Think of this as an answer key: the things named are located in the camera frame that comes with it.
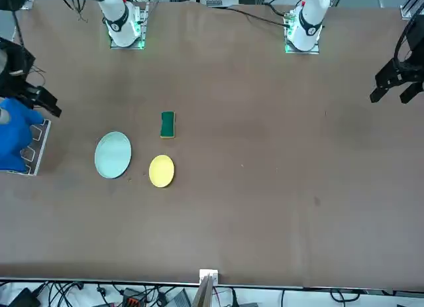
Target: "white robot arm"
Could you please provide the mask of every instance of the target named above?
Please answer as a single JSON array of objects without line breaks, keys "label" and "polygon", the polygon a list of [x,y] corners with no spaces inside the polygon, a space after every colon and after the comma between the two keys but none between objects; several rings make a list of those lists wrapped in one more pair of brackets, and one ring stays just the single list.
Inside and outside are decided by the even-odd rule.
[{"label": "white robot arm", "polygon": [[319,38],[331,0],[305,0],[295,9],[296,21],[288,40],[302,52],[311,50]]},{"label": "white robot arm", "polygon": [[141,35],[140,7],[123,0],[96,0],[117,46],[128,47]]}]

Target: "yellow circle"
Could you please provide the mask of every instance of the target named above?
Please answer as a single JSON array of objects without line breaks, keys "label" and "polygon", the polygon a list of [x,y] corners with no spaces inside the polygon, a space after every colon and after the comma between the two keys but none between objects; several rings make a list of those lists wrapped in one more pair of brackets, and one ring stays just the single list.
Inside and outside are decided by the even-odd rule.
[{"label": "yellow circle", "polygon": [[157,156],[152,160],[152,163],[150,163],[148,176],[154,186],[158,188],[167,186],[174,177],[174,163],[172,159],[164,154]]}]

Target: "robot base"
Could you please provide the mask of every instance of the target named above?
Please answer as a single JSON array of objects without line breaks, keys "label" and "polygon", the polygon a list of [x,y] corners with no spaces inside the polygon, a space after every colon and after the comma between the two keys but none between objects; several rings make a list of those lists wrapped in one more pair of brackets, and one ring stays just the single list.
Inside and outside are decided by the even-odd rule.
[{"label": "robot base", "polygon": [[144,50],[146,45],[146,32],[147,32],[147,18],[148,18],[148,8],[149,3],[146,3],[146,7],[144,9],[140,9],[140,7],[135,7],[135,19],[132,23],[134,26],[134,30],[139,33],[139,36],[136,37],[135,41],[126,47],[118,46],[113,39],[111,38],[110,47],[113,50]]}]

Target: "brown table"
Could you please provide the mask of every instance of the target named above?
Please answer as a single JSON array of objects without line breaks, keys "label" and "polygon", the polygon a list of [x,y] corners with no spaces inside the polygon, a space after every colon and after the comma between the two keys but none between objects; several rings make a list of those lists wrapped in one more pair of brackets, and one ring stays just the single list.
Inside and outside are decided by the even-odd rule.
[{"label": "brown table", "polygon": [[[23,14],[63,115],[38,177],[0,174],[2,275],[197,282],[213,268],[227,284],[423,289],[424,99],[368,99],[398,10],[329,10],[318,56],[194,3],[159,4],[144,51],[109,50],[98,6],[85,17],[59,0]],[[106,180],[93,154],[112,130],[133,158]],[[162,153],[176,177],[158,189]]]}]

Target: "mounting plate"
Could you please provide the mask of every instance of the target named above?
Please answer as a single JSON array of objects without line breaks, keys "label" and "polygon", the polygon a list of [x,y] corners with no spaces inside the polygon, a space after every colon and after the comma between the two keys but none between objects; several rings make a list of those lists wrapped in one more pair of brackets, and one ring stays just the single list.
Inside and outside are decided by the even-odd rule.
[{"label": "mounting plate", "polygon": [[40,168],[42,154],[46,146],[48,133],[50,132],[51,121],[44,120],[42,125],[31,125],[30,130],[32,133],[32,142],[30,145],[21,151],[22,159],[25,161],[26,171],[15,172],[8,171],[9,173],[21,174],[25,176],[36,176]]}]

